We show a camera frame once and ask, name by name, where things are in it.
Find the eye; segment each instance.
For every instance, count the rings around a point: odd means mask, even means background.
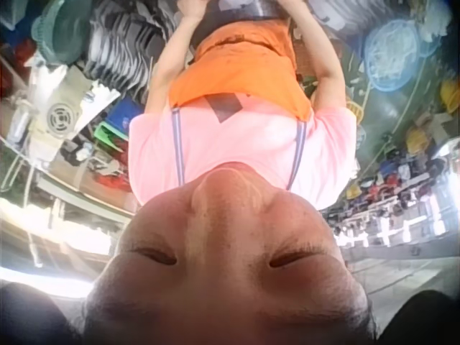
[[[293,252],[289,254],[284,254],[270,261],[270,267],[271,268],[283,267],[288,264],[292,264],[293,262],[296,262],[300,259],[303,259],[304,257],[307,257],[307,256],[309,256],[309,253],[305,253],[305,252]]]
[[[307,244],[304,247],[299,248],[295,251],[275,256],[275,258],[272,261],[270,261],[270,267],[280,268],[292,264],[298,260],[305,259],[306,257],[312,257],[313,255],[318,254],[325,255],[327,253],[326,250],[321,246]]]
[[[137,254],[141,254],[144,257],[148,257],[149,259],[158,262],[159,264],[166,265],[166,266],[174,266],[178,263],[178,260],[175,257],[171,257],[163,252],[160,252],[156,249],[136,249],[135,252]]]

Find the person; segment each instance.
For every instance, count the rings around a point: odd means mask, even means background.
[[[366,293],[317,211],[354,162],[356,119],[336,53],[305,3],[279,0],[311,52],[313,104],[281,20],[216,30],[182,72],[207,3],[179,1],[146,114],[131,125],[130,178],[143,207],[86,301],[83,338],[371,344]]]
[[[141,205],[228,162],[318,210],[337,201],[357,140],[344,74],[304,1],[278,2],[302,33],[318,79],[314,101],[297,82],[287,20],[225,25],[183,70],[208,0],[179,1],[184,17],[154,67],[146,114],[130,124],[129,177]]]

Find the red object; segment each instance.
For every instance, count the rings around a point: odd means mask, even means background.
[[[399,177],[396,174],[391,174],[387,177],[387,186],[395,188],[399,185]]]
[[[30,68],[24,67],[24,64],[35,54],[36,50],[37,45],[29,38],[19,43],[14,49],[17,72],[26,81],[29,80]]]
[[[129,182],[123,176],[96,175],[95,180],[97,183],[100,183],[112,189],[123,190],[128,193],[132,192]]]
[[[0,64],[0,98],[8,97],[12,92],[12,75]]]

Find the blue basket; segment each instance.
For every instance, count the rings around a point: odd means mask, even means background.
[[[128,137],[129,124],[134,117],[142,113],[143,110],[140,106],[135,104],[130,97],[125,97],[112,108],[106,122]]]
[[[408,28],[413,35],[415,50],[411,56],[413,56],[413,61],[408,62],[407,66],[398,78],[376,78],[375,75],[371,73],[372,70],[372,60],[371,51],[374,45],[379,44],[379,39],[383,37],[383,35],[387,34],[388,32],[400,31],[402,29]],[[383,92],[393,92],[402,88],[405,84],[409,82],[409,80],[414,76],[414,74],[418,70],[419,65],[419,57],[420,57],[420,38],[418,36],[418,31],[415,25],[412,22],[406,20],[393,20],[383,27],[373,30],[366,39],[366,43],[364,46],[364,63],[366,65],[367,76],[371,84],[379,91]]]

